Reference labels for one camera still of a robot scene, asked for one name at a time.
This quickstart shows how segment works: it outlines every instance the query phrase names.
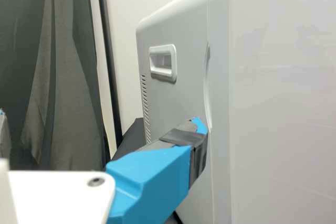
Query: white printer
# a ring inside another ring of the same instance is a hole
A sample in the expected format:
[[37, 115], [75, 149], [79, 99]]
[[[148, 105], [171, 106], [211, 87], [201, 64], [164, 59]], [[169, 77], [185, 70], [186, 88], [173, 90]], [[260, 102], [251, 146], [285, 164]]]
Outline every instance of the white printer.
[[210, 129], [184, 223], [336, 223], [336, 0], [174, 0], [136, 39], [147, 141]]

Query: ventilation slot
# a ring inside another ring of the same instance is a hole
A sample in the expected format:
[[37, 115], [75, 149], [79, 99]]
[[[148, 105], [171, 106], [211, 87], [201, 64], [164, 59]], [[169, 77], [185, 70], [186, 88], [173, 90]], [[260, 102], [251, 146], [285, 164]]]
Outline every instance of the ventilation slot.
[[147, 92], [147, 82], [146, 76], [144, 74], [140, 75], [141, 83], [141, 95], [142, 95], [142, 110], [143, 110], [143, 121], [145, 127], [146, 142], [151, 142], [151, 123], [150, 123], [150, 113], [148, 107], [148, 92]]

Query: dark fabric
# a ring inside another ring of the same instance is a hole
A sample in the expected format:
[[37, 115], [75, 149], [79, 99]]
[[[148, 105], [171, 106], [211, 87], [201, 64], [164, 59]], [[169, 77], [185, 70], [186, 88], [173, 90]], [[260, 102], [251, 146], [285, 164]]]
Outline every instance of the dark fabric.
[[11, 168], [101, 170], [107, 145], [89, 0], [0, 6], [0, 108]]
[[135, 119], [134, 123], [125, 132], [122, 142], [119, 145], [112, 160], [136, 151], [146, 144], [145, 131], [143, 128], [143, 118]]

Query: white wall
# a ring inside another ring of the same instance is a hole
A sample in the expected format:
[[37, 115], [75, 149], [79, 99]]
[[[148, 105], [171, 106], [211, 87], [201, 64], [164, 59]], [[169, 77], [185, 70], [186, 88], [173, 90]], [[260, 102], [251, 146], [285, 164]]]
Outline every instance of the white wall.
[[135, 29], [142, 18], [170, 1], [107, 0], [123, 133], [142, 117]]
[[99, 0], [90, 0], [90, 1], [92, 9], [94, 41], [96, 44], [97, 73], [98, 73], [101, 111], [105, 125], [106, 135], [109, 141], [110, 155], [112, 157], [117, 150], [117, 145], [115, 142], [116, 135], [114, 133], [112, 101], [109, 86], [109, 76], [107, 71], [107, 61], [104, 46], [102, 22], [100, 16]]

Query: gray curtain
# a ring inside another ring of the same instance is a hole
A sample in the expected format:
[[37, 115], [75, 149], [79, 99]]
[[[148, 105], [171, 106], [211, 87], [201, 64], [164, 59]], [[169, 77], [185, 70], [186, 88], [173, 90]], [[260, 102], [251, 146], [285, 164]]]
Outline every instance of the gray curtain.
[[0, 0], [0, 108], [13, 169], [102, 169], [89, 0]]

